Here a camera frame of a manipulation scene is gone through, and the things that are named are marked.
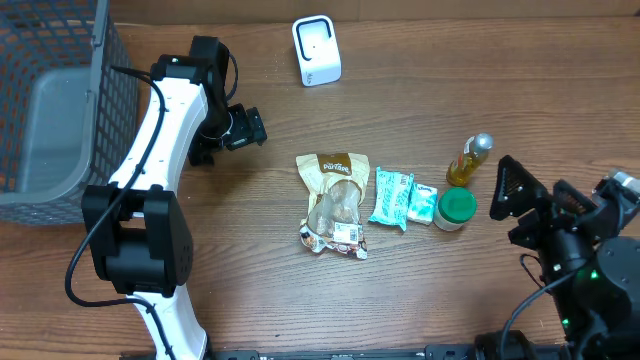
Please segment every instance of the gray basket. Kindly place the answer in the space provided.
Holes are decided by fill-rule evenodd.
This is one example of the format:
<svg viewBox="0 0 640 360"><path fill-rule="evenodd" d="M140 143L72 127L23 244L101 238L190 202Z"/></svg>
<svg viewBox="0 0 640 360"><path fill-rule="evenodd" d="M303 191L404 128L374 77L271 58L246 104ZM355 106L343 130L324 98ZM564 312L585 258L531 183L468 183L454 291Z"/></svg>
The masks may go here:
<svg viewBox="0 0 640 360"><path fill-rule="evenodd" d="M0 220L82 222L135 136L138 88L108 0L0 1Z"/></svg>

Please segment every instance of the yellow liquid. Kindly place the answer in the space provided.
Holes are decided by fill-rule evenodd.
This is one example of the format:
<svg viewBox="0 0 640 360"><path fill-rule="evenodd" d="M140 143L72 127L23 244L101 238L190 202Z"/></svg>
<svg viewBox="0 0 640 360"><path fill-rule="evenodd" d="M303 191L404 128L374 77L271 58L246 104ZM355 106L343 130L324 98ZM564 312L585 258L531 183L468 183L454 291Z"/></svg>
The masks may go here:
<svg viewBox="0 0 640 360"><path fill-rule="evenodd" d="M453 186L465 186L471 180L471 174L489 157L489 152L476 154L471 151L469 153L460 153L458 158L449 165L447 171L447 181Z"/></svg>

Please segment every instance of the food item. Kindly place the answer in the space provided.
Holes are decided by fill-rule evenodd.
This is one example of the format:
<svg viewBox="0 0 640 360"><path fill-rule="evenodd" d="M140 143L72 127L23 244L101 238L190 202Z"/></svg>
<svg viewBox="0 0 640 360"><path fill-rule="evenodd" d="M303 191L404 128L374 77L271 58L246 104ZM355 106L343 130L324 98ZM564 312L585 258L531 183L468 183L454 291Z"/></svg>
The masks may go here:
<svg viewBox="0 0 640 360"><path fill-rule="evenodd" d="M384 225L398 225L407 230L409 192L413 185L413 174L404 175L376 169L376 207L369 221Z"/></svg>
<svg viewBox="0 0 640 360"><path fill-rule="evenodd" d="M425 225L431 224L438 200L438 189L413 183L407 218Z"/></svg>
<svg viewBox="0 0 640 360"><path fill-rule="evenodd" d="M471 174L489 157L493 138L489 134L472 136L464 145L464 150L453 160L447 171L447 181L453 186L466 186Z"/></svg>
<svg viewBox="0 0 640 360"><path fill-rule="evenodd" d="M458 230L476 213L476 198L460 187L449 189L438 201L433 222L442 230Z"/></svg>
<svg viewBox="0 0 640 360"><path fill-rule="evenodd" d="M309 189L307 217L300 222L302 243L314 253L329 248L366 259L358 206L367 190L369 159L351 153L310 154L298 156L296 164Z"/></svg>

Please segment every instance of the wooden table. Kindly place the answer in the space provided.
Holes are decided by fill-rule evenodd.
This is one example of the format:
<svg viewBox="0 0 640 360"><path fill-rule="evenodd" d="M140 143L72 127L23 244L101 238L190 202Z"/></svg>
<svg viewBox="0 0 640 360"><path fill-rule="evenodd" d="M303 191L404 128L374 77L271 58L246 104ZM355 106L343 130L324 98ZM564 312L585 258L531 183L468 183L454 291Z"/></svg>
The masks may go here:
<svg viewBox="0 0 640 360"><path fill-rule="evenodd" d="M614 166L640 174L634 18L339 23L342 79L315 88L300 83L290 24L119 31L141 69L160 54L186 54L195 34L219 36L238 59L233 102L257 106L269 134L263 147L217 154L215 167L186 166L180 183L195 243L189 291L216 349L471 342L500 329L536 288L518 264L522 249L506 237L515 221L488 216L503 155L547 186L564 178L585 192ZM447 166L479 132L491 133L496 147L470 186L478 213L464 230L410 223L403 234L367 223L365 261L317 256L300 244L308 193L297 155L368 155L366 222L376 166L446 190ZM0 233L0 358L152 350L133 307L83 309L65 297L64 272L83 226L3 224ZM74 286L87 299L119 296L97 279L89 256ZM539 343L563 340L549 297L514 328Z"/></svg>

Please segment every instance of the green lid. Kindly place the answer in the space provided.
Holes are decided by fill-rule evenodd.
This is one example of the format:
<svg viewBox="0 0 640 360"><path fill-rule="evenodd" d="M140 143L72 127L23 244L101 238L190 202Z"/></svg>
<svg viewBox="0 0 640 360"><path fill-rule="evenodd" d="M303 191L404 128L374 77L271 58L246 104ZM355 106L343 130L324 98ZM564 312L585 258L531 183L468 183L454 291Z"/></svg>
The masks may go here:
<svg viewBox="0 0 640 360"><path fill-rule="evenodd" d="M476 198L465 188L451 188L440 197L438 211L450 223L462 224L476 213Z"/></svg>

